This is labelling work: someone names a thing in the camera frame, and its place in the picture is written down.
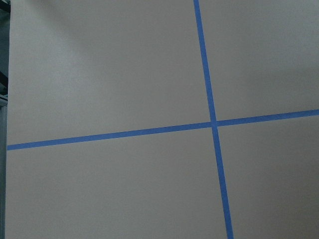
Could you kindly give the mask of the grey aluminium frame rail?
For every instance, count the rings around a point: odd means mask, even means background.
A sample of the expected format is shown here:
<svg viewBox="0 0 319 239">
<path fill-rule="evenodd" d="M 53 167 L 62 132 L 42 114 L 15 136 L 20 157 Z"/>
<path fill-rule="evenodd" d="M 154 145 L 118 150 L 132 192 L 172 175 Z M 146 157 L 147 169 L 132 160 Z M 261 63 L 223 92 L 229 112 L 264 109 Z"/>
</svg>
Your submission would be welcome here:
<svg viewBox="0 0 319 239">
<path fill-rule="evenodd" d="M 0 238 L 5 238 L 7 99 L 0 98 Z"/>
</svg>

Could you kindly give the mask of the blue tape grid lines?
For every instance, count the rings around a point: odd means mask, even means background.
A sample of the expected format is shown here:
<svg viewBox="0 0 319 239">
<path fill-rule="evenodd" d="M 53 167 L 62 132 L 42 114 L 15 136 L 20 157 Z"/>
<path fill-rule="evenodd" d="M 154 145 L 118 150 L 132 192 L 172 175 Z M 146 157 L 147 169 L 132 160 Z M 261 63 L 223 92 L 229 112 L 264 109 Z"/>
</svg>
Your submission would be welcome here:
<svg viewBox="0 0 319 239">
<path fill-rule="evenodd" d="M 316 0 L 13 0 L 8 239 L 316 239 Z"/>
</svg>

